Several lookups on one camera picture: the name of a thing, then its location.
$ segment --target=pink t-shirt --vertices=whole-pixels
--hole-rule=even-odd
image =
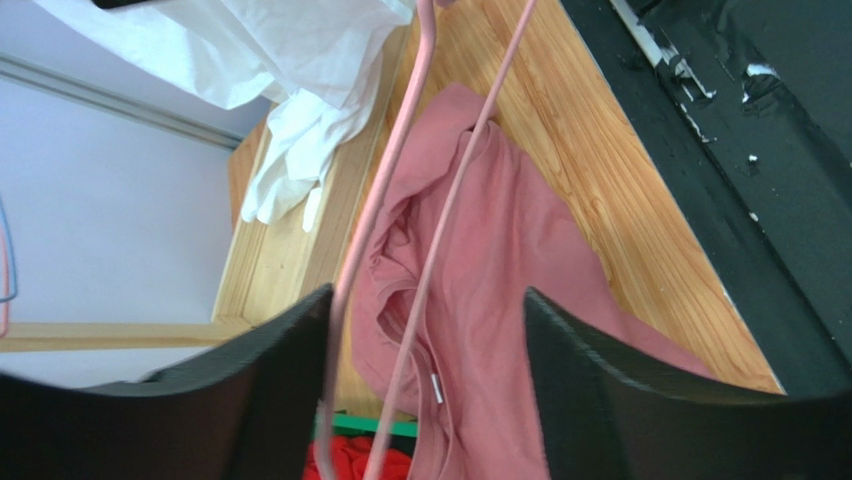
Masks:
[[[414,125],[358,273],[353,362],[381,398],[483,104],[453,84]],[[418,417],[414,480],[548,478],[524,335],[529,286],[627,344],[710,376],[696,357],[618,307],[599,258],[529,156],[493,122],[481,138],[436,260],[397,405]]]

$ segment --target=white cloth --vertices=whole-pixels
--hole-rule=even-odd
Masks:
[[[214,105],[230,109],[259,95],[283,102],[270,113],[270,149],[241,211],[264,223],[317,181],[321,188],[334,148],[364,128],[381,47],[414,13],[414,0],[161,0],[109,11],[90,0],[34,1]]]

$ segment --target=pink hanger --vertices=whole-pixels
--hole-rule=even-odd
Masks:
[[[417,102],[420,101],[423,85],[426,83],[429,66],[432,64],[436,37],[435,9],[432,1],[417,0],[417,16],[420,19],[420,46],[417,49],[417,58],[414,60],[414,70],[411,72],[399,115],[391,129],[388,145],[382,154],[376,179],[367,194],[361,219],[355,227],[352,245],[343,261],[343,269],[340,272],[340,278],[337,280],[334,297],[331,301],[328,352],[325,360],[325,385],[323,401],[319,409],[320,422],[314,447],[316,449],[317,467],[319,467],[320,475],[324,480],[335,480],[337,478],[331,462],[331,430],[334,418],[334,393],[337,385],[337,362],[340,356],[346,305],[349,303],[358,265],[364,256],[367,241],[376,225],[379,207],[381,207],[385,193],[388,191],[390,179],[393,176],[394,169],[396,169],[399,154],[411,127],[414,110],[417,107]]]
[[[524,12],[521,14],[518,26],[515,29],[511,42],[509,43],[509,48],[506,51],[506,55],[503,57],[500,70],[497,73],[497,78],[492,84],[491,90],[488,92],[488,96],[485,99],[485,104],[479,113],[479,118],[474,126],[470,142],[462,156],[458,172],[456,172],[447,200],[444,203],[444,208],[441,211],[441,218],[438,221],[438,227],[432,237],[432,245],[429,248],[429,253],[426,257],[423,275],[417,285],[414,303],[411,312],[409,313],[408,323],[406,324],[405,332],[403,333],[399,352],[397,353],[396,363],[388,386],[388,393],[385,396],[382,415],[379,420],[379,427],[376,431],[373,448],[370,451],[370,457],[367,461],[367,468],[364,474],[365,480],[377,480],[381,474],[385,453],[387,452],[390,426],[393,422],[392,417],[397,397],[399,396],[402,370],[405,361],[408,358],[408,354],[411,351],[417,328],[420,325],[420,319],[423,316],[423,307],[426,301],[429,281],[434,269],[435,256],[438,248],[440,248],[444,230],[455,203],[459,186],[461,185],[464,177],[464,172],[470,163],[471,157],[473,156],[473,149],[483,128],[485,127],[485,124],[488,122],[488,113],[497,102],[497,95],[500,92],[500,88],[503,86],[503,82],[509,72],[512,59],[518,50],[521,37],[523,37],[537,1],[538,0],[528,0],[527,5],[524,8]],[[367,241],[372,233],[373,227],[375,226],[381,201],[387,192],[388,185],[390,184],[390,178],[396,168],[399,154],[402,151],[402,146],[405,143],[406,136],[408,135],[411,120],[414,115],[414,109],[420,99],[423,84],[426,81],[426,75],[431,64],[436,37],[435,12],[431,2],[432,0],[418,0],[417,2],[421,33],[420,46],[417,51],[414,71],[411,74],[411,79],[409,80],[408,88],[406,89],[405,97],[402,101],[399,116],[391,130],[388,146],[382,155],[382,160],[379,164],[379,171],[376,174],[376,180],[367,196],[367,202],[362,213],[361,221],[355,229],[352,247],[349,251],[349,255],[347,255],[346,260],[344,261],[340,280],[338,281],[335,296],[332,300],[331,325],[329,328],[329,350],[326,359],[324,401],[320,410],[321,425],[317,434],[316,446],[316,448],[319,449],[316,452],[318,466],[320,474],[324,480],[336,479],[334,467],[331,462],[331,421],[334,415],[334,393],[337,382],[337,361],[341,342],[343,317],[349,300],[349,295],[352,290],[352,283],[355,279],[358,264],[364,255]],[[438,0],[438,2],[442,6],[447,6],[453,3],[452,0]]]

